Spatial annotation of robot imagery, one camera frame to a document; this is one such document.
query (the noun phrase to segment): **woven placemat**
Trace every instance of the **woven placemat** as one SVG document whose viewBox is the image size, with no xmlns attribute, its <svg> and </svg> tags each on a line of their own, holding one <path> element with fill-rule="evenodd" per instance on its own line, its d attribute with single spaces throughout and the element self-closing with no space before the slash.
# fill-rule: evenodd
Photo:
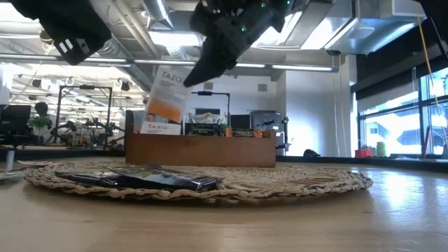
<svg viewBox="0 0 448 252">
<path fill-rule="evenodd" d="M 194 172 L 224 178 L 217 190 L 195 192 L 191 190 L 104 188 L 84 186 L 55 175 L 59 172 L 102 171 L 107 167 L 128 165 L 119 162 L 67 162 L 51 164 L 44 168 L 29 169 L 24 179 L 35 186 L 58 189 L 66 193 L 96 195 L 112 198 L 134 198 L 138 200 L 188 200 L 227 199 L 262 200 L 273 197 L 305 197 L 330 193 L 345 193 L 365 190 L 373 180 L 351 171 L 306 167 L 302 165 L 278 164 L 275 168 L 241 167 L 173 167 L 164 168 L 183 172 Z"/>
</svg>

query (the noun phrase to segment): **white wall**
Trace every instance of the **white wall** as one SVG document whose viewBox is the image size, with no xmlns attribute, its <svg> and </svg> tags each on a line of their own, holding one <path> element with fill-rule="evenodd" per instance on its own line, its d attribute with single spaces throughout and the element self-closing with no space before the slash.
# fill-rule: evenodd
<svg viewBox="0 0 448 252">
<path fill-rule="evenodd" d="M 212 92 L 230 93 L 230 113 L 233 115 L 248 114 L 254 110 L 276 110 L 277 109 L 277 83 L 272 82 L 270 77 L 264 76 L 222 76 L 211 80 Z M 267 92 L 259 92 L 258 84 L 267 84 Z M 204 85 L 195 86 L 194 90 L 203 91 Z M 211 97 L 200 97 L 192 94 L 188 103 L 186 113 L 194 113 L 195 109 L 220 109 L 221 114 L 227 113 L 227 96 L 214 95 Z"/>
<path fill-rule="evenodd" d="M 349 58 L 339 73 L 287 71 L 286 115 L 292 144 L 288 155 L 303 155 L 309 148 L 322 156 L 351 156 L 350 100 Z"/>
</svg>

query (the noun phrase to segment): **ceiling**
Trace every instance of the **ceiling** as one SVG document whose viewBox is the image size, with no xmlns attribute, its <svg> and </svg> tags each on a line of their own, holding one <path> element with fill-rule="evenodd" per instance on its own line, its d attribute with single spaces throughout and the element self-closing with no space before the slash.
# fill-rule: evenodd
<svg viewBox="0 0 448 252">
<path fill-rule="evenodd" d="M 116 42 L 119 56 L 134 58 L 170 58 L 167 43 L 179 43 L 177 48 L 185 52 L 188 59 L 200 56 L 200 46 L 204 38 L 197 34 L 191 40 L 189 19 L 197 3 L 196 0 L 166 0 L 169 7 L 169 18 L 174 31 L 163 30 L 164 27 L 155 21 L 148 24 L 148 15 L 144 12 L 141 0 L 94 0 L 93 8 L 111 30 Z M 256 64 L 299 64 L 315 67 L 338 67 L 335 60 L 324 49 L 340 50 L 342 53 L 367 54 L 378 50 L 394 38 L 415 26 L 414 8 L 411 0 L 335 0 L 306 1 L 299 12 L 286 18 L 283 32 L 278 34 L 268 29 L 254 46 L 245 52 L 240 62 Z M 54 48 L 41 42 L 39 32 L 42 29 L 38 22 L 22 17 L 9 3 L 0 3 L 0 53 L 58 55 Z M 179 33 L 184 36 L 172 37 L 161 41 L 159 35 L 173 36 Z M 94 57 L 105 57 L 99 51 Z M 13 96 L 16 103 L 30 103 L 29 94 L 38 95 L 38 100 L 56 105 L 54 95 L 59 91 L 58 85 L 73 80 L 73 85 L 94 85 L 96 87 L 113 87 L 113 111 L 121 107 L 142 109 L 145 91 L 151 88 L 151 80 L 157 66 L 139 64 L 126 67 L 113 65 L 67 66 L 61 62 L 43 64 L 38 62 L 12 62 L 8 67 L 14 69 Z M 277 69 L 242 69 L 236 68 L 226 74 L 233 76 L 271 76 L 276 81 L 280 76 Z M 36 74 L 45 88 L 27 87 L 30 78 Z M 131 83 L 130 90 L 120 89 L 121 81 Z M 108 99 L 100 90 L 72 90 L 75 94 L 67 94 L 63 104 L 68 109 L 67 115 L 81 108 L 87 110 L 104 110 Z M 90 95 L 93 101 L 79 102 L 76 96 Z"/>
</svg>

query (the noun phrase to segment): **wooden table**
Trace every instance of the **wooden table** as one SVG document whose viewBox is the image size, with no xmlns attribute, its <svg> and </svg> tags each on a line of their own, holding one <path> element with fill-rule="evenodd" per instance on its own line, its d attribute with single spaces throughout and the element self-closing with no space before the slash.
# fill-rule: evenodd
<svg viewBox="0 0 448 252">
<path fill-rule="evenodd" d="M 448 251 L 447 175 L 338 167 L 375 184 L 287 206 L 137 204 L 3 184 L 0 251 Z"/>
</svg>

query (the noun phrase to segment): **glass window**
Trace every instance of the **glass window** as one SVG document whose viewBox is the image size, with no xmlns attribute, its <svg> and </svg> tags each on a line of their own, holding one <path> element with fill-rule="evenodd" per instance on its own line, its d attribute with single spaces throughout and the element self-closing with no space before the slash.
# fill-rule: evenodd
<svg viewBox="0 0 448 252">
<path fill-rule="evenodd" d="M 365 142 L 382 141 L 390 154 L 420 154 L 420 117 L 417 108 L 365 119 Z"/>
<path fill-rule="evenodd" d="M 437 106 L 430 107 L 430 129 L 431 129 L 431 149 L 433 154 L 441 155 L 445 146 L 442 127 L 447 131 L 448 121 L 448 102 L 439 104 L 440 116 L 438 114 Z"/>
<path fill-rule="evenodd" d="M 399 98 L 390 100 L 384 104 L 378 105 L 373 108 L 369 108 L 368 110 L 364 111 L 364 115 L 369 115 L 371 113 L 380 112 L 386 109 L 394 109 L 399 106 L 408 105 L 417 103 L 419 101 L 419 91 L 412 92 L 410 94 L 403 95 Z"/>
<path fill-rule="evenodd" d="M 435 95 L 442 97 L 448 95 L 448 68 L 433 73 L 434 87 L 430 76 L 421 78 L 422 99 L 432 99 Z"/>
</svg>

